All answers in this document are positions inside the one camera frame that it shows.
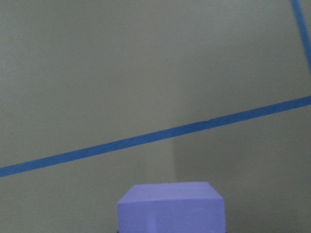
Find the purple foam block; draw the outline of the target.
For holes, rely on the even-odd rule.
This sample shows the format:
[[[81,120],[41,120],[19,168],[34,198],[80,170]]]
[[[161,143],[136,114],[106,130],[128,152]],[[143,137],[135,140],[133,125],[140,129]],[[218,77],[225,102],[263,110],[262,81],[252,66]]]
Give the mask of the purple foam block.
[[[225,233],[224,198],[207,182],[137,184],[117,203],[120,233]]]

